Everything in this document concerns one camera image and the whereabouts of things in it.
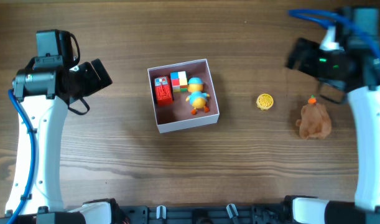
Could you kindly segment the white cardboard box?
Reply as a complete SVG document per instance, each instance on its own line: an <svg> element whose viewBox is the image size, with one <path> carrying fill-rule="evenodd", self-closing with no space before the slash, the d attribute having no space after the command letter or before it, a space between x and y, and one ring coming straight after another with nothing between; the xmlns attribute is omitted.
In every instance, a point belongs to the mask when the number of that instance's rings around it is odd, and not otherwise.
<svg viewBox="0 0 380 224"><path fill-rule="evenodd" d="M188 90L182 92L173 92L172 90L174 102L167 106L157 105L154 91L154 79L162 76L167 76L170 79L170 74L172 72L181 71L186 71L188 81L193 77L198 77L204 82L203 92L210 95L206 103L207 107L210 109L209 112L205 113L203 109L200 109L197 111L196 115L191 114L191 110L193 108L190 103L186 101L186 98L190 95ZM210 68L206 59L149 68L147 72L152 92L155 120L160 133L194 128L217 122L220 111L211 78Z"/></svg>

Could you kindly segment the yellow duck toy blue hat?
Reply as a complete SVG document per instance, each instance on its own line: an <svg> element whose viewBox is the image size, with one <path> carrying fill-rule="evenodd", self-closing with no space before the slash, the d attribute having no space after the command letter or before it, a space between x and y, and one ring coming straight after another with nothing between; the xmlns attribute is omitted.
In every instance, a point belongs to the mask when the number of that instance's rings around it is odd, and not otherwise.
<svg viewBox="0 0 380 224"><path fill-rule="evenodd" d="M196 115L197 111L203 109L205 113L209 112L210 109L207 107L206 103L208 101L209 94L203 92L204 82L201 78L193 77L188 81L187 90L190 95L186 98L186 101L192 106L191 114Z"/></svg>

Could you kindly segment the colourful two-by-two puzzle cube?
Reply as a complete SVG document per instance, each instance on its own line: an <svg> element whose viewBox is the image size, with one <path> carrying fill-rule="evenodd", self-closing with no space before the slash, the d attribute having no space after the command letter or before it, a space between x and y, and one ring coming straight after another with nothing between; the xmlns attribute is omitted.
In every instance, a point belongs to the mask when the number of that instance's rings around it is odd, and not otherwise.
<svg viewBox="0 0 380 224"><path fill-rule="evenodd" d="M172 72L170 74L170 81L173 92L187 91L188 80L186 71Z"/></svg>

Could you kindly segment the red toy truck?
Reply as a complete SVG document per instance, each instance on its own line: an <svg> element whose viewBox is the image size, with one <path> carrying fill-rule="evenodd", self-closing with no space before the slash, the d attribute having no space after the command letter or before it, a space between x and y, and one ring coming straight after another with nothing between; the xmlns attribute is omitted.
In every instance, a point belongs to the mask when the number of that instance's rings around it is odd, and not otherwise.
<svg viewBox="0 0 380 224"><path fill-rule="evenodd" d="M167 106L174 102L169 77L162 76L155 78L154 91L158 106Z"/></svg>

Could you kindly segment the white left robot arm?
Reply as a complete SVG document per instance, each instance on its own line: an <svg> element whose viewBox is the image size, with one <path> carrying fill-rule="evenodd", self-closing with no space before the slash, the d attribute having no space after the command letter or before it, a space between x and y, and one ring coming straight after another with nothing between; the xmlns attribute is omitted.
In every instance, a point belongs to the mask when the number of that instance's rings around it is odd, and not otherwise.
<svg viewBox="0 0 380 224"><path fill-rule="evenodd" d="M8 91L19 115L12 190L0 223L126 223L114 199L65 210L60 190L62 131L72 103L109 86L100 60L80 62L75 36L64 30L36 33L37 55L19 70Z"/></svg>

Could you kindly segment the yellow round plastic wheel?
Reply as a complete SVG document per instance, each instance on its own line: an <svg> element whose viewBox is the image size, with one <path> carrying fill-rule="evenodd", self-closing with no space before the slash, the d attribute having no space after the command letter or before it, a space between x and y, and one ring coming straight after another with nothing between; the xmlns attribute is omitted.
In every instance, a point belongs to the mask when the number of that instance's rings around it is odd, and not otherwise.
<svg viewBox="0 0 380 224"><path fill-rule="evenodd" d="M257 97L256 105L261 110L268 110L274 104L274 99L267 93L262 93Z"/></svg>

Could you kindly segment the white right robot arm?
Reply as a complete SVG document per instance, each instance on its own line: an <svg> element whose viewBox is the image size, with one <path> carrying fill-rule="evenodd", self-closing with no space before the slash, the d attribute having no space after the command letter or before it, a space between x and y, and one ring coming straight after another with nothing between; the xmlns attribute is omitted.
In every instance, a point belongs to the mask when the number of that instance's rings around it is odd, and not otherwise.
<svg viewBox="0 0 380 224"><path fill-rule="evenodd" d="M289 15L326 30L320 43L299 39L287 67L343 92L356 126L358 183L352 203L285 198L282 219L292 223L380 223L380 38L375 7L336 12L292 9Z"/></svg>

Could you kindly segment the brown plush capybara with orange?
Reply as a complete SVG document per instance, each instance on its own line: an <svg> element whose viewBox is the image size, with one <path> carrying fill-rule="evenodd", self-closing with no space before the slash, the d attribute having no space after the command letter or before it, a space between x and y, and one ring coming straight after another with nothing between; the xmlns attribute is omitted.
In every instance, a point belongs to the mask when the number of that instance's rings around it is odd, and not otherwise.
<svg viewBox="0 0 380 224"><path fill-rule="evenodd" d="M325 105L318 103L312 95L300 112L301 119L295 122L299 136L304 139L325 139L331 133L331 119Z"/></svg>

